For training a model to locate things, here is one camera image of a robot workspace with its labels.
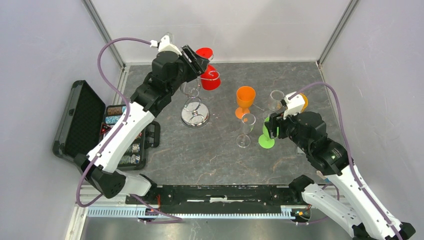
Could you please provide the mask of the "green wine glass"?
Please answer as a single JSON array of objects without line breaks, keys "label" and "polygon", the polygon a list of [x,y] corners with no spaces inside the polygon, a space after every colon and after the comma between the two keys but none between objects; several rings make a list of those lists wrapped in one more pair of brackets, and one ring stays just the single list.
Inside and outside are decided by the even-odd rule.
[{"label": "green wine glass", "polygon": [[271,149],[275,145],[275,139],[270,137],[270,134],[266,128],[265,123],[269,121],[269,116],[264,119],[262,125],[262,135],[258,138],[259,145],[264,149]]}]

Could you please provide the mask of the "clear wine glass front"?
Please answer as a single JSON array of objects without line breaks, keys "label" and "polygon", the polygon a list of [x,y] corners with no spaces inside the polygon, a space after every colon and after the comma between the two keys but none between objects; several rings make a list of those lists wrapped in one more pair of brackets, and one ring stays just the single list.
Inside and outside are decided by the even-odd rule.
[{"label": "clear wine glass front", "polygon": [[266,101],[266,108],[265,111],[262,114],[262,118],[265,120],[268,118],[272,113],[277,112],[282,108],[281,100],[283,100],[285,97],[285,94],[281,90],[273,90],[267,101]]}]

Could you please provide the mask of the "clear wine glass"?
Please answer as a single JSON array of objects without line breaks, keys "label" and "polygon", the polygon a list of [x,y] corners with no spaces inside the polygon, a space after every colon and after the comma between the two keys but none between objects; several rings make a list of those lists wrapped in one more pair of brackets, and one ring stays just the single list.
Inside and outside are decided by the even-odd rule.
[{"label": "clear wine glass", "polygon": [[249,134],[252,132],[256,123],[256,117],[251,113],[246,113],[241,118],[240,135],[236,139],[236,143],[240,148],[247,148],[251,139]]},{"label": "clear wine glass", "polygon": [[262,118],[265,120],[268,118],[272,113],[277,112],[282,108],[281,100],[283,100],[285,97],[285,94],[281,90],[273,90],[267,101],[266,101],[266,108],[265,111],[262,114]]}]

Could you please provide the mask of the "red wine glass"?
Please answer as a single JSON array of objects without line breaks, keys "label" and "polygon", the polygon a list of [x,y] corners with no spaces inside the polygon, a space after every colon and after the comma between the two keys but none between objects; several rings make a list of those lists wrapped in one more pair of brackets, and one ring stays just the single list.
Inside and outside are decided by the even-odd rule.
[{"label": "red wine glass", "polygon": [[[209,47],[199,48],[196,53],[210,62],[214,58],[214,52]],[[213,91],[221,85],[220,73],[209,63],[205,73],[200,76],[200,81],[204,90]]]}]

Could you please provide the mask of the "yellow wine glass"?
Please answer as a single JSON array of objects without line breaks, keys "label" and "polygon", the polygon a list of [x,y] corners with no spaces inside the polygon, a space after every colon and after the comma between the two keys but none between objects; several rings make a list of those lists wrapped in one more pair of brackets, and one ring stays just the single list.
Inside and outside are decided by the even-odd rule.
[{"label": "yellow wine glass", "polygon": [[301,92],[299,95],[301,95],[301,97],[304,100],[304,105],[303,105],[303,107],[301,109],[301,113],[303,113],[305,111],[305,109],[308,107],[309,100],[308,100],[308,98],[306,97],[306,95],[304,93]]}]

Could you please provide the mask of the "orange wine glass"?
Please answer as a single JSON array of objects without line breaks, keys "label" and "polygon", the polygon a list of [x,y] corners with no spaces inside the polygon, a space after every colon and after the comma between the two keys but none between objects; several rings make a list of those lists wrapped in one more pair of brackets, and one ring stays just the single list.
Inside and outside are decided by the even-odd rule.
[{"label": "orange wine glass", "polygon": [[249,114],[249,108],[253,105],[256,97],[256,91],[251,86],[241,86],[236,91],[236,103],[238,105],[235,115],[241,119],[243,115]]}]

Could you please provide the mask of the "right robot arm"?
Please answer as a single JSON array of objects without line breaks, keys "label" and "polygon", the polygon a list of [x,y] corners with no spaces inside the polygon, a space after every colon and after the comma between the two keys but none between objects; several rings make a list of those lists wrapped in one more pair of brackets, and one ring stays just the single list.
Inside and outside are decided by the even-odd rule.
[{"label": "right robot arm", "polygon": [[356,166],[351,167],[347,150],[327,134],[320,114],[305,111],[283,118],[273,113],[264,126],[269,136],[290,139],[306,155],[310,164],[337,187],[350,204],[347,207],[326,194],[305,175],[293,180],[289,199],[318,208],[338,223],[354,240],[409,240],[416,230],[411,223],[394,217],[375,197]]}]

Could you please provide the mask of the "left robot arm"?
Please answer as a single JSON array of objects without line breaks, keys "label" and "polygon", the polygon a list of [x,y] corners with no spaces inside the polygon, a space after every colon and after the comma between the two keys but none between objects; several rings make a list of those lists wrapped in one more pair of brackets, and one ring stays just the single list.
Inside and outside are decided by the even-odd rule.
[{"label": "left robot arm", "polygon": [[157,190],[151,182],[141,175],[118,171],[118,164],[139,133],[171,103],[180,86],[204,74],[209,62],[188,45],[179,53],[160,51],[151,63],[151,71],[132,94],[126,110],[107,136],[88,153],[79,153],[74,158],[82,180],[108,199],[120,193],[134,194],[145,204],[153,203]]}]

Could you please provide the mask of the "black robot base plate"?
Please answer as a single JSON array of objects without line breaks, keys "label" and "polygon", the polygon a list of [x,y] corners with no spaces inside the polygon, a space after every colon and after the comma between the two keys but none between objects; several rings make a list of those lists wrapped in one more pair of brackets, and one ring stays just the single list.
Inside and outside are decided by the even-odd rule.
[{"label": "black robot base plate", "polygon": [[304,208],[288,185],[155,185],[141,197],[167,214],[277,214],[282,206]]}]

